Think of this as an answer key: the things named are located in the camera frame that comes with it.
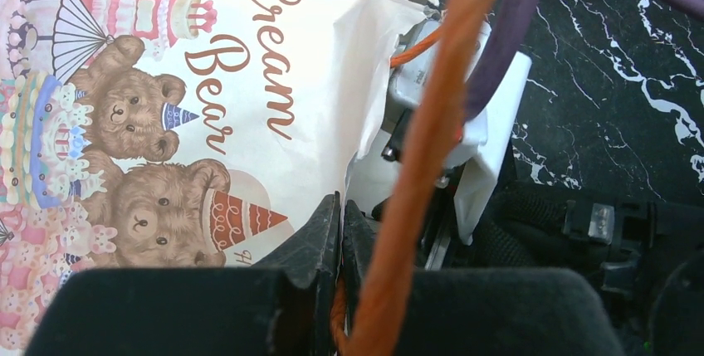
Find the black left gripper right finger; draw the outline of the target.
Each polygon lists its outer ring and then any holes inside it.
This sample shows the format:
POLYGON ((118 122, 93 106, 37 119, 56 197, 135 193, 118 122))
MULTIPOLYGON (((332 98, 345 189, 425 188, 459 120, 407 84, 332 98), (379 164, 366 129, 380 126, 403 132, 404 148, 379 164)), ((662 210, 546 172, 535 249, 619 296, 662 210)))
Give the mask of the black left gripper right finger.
POLYGON ((346 355, 620 355, 600 298, 566 269, 369 268, 373 231, 344 214, 346 355))

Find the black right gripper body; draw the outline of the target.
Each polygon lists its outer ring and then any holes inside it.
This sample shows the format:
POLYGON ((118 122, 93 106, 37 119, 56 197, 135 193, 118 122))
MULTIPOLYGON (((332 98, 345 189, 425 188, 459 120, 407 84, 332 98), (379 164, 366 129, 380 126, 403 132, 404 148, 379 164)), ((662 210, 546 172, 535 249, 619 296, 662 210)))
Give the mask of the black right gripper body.
POLYGON ((494 192, 469 246, 440 190, 419 242, 426 271, 573 271, 600 298, 620 355, 703 352, 703 211, 531 183, 494 192))

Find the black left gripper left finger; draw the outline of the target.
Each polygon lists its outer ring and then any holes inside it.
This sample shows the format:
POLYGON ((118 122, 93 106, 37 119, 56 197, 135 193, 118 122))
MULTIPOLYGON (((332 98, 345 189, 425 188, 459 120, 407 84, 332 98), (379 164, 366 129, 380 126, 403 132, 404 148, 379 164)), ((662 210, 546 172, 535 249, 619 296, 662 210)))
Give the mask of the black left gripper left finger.
POLYGON ((340 195, 249 267, 92 269, 58 291, 29 355, 330 355, 340 195))

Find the printed paper bag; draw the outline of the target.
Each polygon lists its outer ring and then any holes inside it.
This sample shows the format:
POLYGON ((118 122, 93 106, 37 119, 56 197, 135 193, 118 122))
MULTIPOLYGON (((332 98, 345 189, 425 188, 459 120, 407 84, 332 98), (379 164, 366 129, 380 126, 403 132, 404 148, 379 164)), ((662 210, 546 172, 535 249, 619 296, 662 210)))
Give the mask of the printed paper bag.
POLYGON ((344 199, 392 69, 430 46, 434 101, 385 267, 457 144, 495 0, 1 0, 1 352, 92 269, 249 267, 344 199))

